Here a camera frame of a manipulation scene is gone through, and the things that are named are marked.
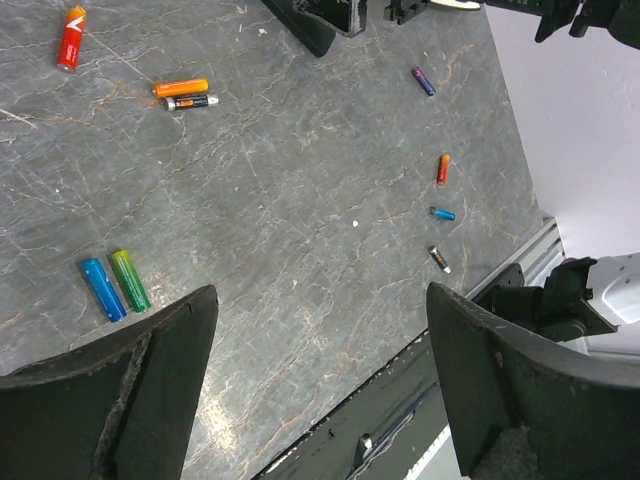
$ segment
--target orange battery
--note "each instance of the orange battery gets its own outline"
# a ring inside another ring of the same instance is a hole
[[[188,95],[189,93],[206,92],[209,82],[206,78],[194,78],[191,80],[181,80],[179,82],[154,83],[151,91],[156,98],[177,97]]]
[[[73,7],[67,13],[67,21],[64,24],[60,52],[58,53],[58,68],[60,70],[69,73],[76,71],[86,20],[87,11],[80,5]]]
[[[438,165],[438,179],[437,184],[439,187],[444,187],[449,179],[449,163],[451,163],[451,155],[443,153],[440,156],[440,165]]]

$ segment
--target battery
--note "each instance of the battery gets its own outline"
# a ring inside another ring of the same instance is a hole
[[[455,213],[445,210],[444,208],[429,207],[429,213],[436,218],[449,220],[450,222],[453,222],[456,219]]]
[[[431,84],[427,76],[424,74],[420,67],[415,67],[411,70],[411,75],[415,78],[422,89],[426,92],[427,95],[433,97],[436,94],[435,87]]]
[[[177,82],[154,83],[151,86],[151,92],[156,98],[165,98],[206,92],[208,88],[209,82],[206,78],[192,78],[191,80],[180,80]]]
[[[427,248],[427,251],[431,255],[431,258],[433,258],[436,261],[436,263],[438,264],[438,267],[440,267],[440,270],[442,270],[444,273],[451,273],[449,264],[447,263],[447,261],[444,259],[442,254],[438,251],[438,249],[435,246],[431,246]]]
[[[440,164],[438,165],[438,178],[436,183],[439,187],[444,187],[449,180],[449,164],[451,163],[451,155],[443,153],[440,155]]]
[[[90,258],[82,262],[82,271],[87,277],[87,281],[93,290],[93,293],[98,297],[98,301],[107,315],[109,320],[117,322],[123,317],[127,316],[127,312],[122,306],[120,298],[116,293],[113,285],[107,277],[107,273],[102,268],[100,260],[97,258]]]
[[[87,11],[80,5],[73,7],[67,13],[67,20],[62,32],[62,42],[60,42],[60,51],[58,52],[58,68],[60,70],[68,73],[76,71],[86,20]]]
[[[216,95],[202,93],[200,95],[186,95],[184,97],[166,97],[162,99],[164,108],[169,112],[184,110],[185,108],[210,107],[217,105],[219,100]]]
[[[138,272],[127,250],[119,250],[111,255],[113,270],[120,281],[120,286],[129,298],[136,312],[144,312],[151,307],[151,302],[144,291]]]

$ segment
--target red battery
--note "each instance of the red battery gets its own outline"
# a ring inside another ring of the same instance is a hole
[[[82,44],[84,22],[87,20],[87,11],[80,5],[73,7],[67,14],[67,21],[62,33],[62,43],[58,53],[58,68],[68,73],[76,71],[78,54]]]
[[[438,166],[438,179],[437,184],[439,187],[444,187],[449,179],[449,164],[451,163],[451,155],[443,153],[440,156],[440,165]]]

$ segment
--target gray stone floor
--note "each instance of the gray stone floor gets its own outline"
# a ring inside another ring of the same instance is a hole
[[[69,75],[61,2],[0,0],[0,374],[142,318],[106,322],[89,256],[129,249],[154,310],[216,285],[184,479],[250,478],[426,327],[429,282],[468,291],[541,225],[483,12],[373,2],[315,59],[258,0],[85,5]],[[220,106],[149,93],[194,76]]]

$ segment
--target green battery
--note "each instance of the green battery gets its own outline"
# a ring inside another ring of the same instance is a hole
[[[147,292],[144,291],[138,272],[133,266],[133,260],[129,256],[129,252],[126,250],[118,250],[111,255],[113,262],[113,269],[116,272],[118,280],[122,286],[122,290],[125,292],[133,309],[136,312],[144,312],[151,307]]]

